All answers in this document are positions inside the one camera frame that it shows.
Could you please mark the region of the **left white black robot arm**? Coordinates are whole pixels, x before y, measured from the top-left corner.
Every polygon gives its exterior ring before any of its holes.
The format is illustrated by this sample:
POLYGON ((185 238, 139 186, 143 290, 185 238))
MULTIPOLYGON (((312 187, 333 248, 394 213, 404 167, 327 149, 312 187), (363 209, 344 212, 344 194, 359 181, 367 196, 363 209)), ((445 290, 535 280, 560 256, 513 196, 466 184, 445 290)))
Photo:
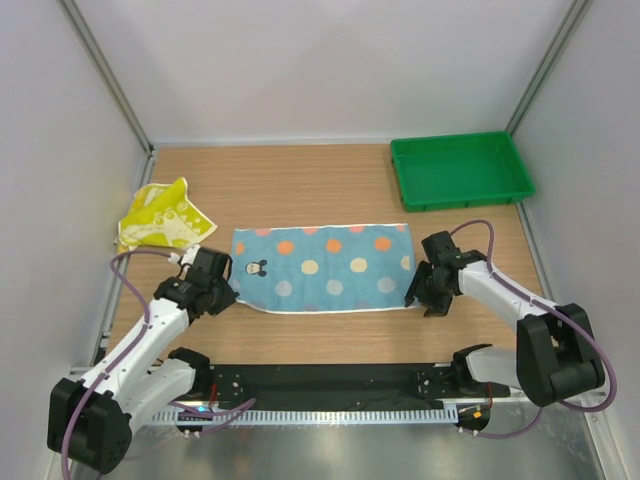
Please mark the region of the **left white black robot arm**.
POLYGON ((62 460, 107 474, 123 459, 133 435, 155 413, 185 395, 204 398, 213 383, 207 356, 178 348, 152 365, 203 314, 215 316, 237 294, 224 279, 198 286, 176 277, 162 282, 143 317, 116 348, 80 379, 61 379, 49 400, 47 446, 62 460))

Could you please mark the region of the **yellow green patterned towel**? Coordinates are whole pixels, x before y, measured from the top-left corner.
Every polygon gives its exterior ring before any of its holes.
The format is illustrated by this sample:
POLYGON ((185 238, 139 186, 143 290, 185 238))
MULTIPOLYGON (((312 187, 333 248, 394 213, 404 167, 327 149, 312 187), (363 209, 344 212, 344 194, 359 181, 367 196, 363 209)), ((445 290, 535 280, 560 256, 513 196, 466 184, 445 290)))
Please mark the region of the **yellow green patterned towel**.
POLYGON ((218 226, 188 197, 184 177, 171 184, 150 183, 135 194, 118 222, 118 253, 141 247, 185 250, 205 240, 218 226))

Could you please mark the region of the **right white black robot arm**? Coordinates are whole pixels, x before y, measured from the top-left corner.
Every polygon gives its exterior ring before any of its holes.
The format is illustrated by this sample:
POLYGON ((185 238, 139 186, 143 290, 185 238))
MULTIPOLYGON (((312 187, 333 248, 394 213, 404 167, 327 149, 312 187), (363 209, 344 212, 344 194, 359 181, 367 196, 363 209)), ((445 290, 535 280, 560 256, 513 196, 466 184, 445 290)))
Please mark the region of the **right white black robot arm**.
POLYGON ((461 365, 451 370, 450 382, 459 394, 472 396, 486 383, 496 383, 546 407, 604 385, 588 316, 578 305, 560 306, 533 294, 476 250, 420 262, 405 305, 419 303, 427 316, 445 316, 456 296, 484 305, 516 338, 513 350, 486 344, 458 352, 454 359, 461 365))

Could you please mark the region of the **blue polka dot towel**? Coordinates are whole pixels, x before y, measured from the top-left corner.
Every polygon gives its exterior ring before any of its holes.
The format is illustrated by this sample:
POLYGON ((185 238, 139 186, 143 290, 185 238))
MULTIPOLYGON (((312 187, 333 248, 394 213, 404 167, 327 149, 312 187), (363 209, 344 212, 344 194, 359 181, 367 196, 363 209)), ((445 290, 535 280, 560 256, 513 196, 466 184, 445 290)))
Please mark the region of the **blue polka dot towel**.
POLYGON ((274 314, 404 309, 416 267, 405 223, 237 229, 232 247, 238 301, 274 314))

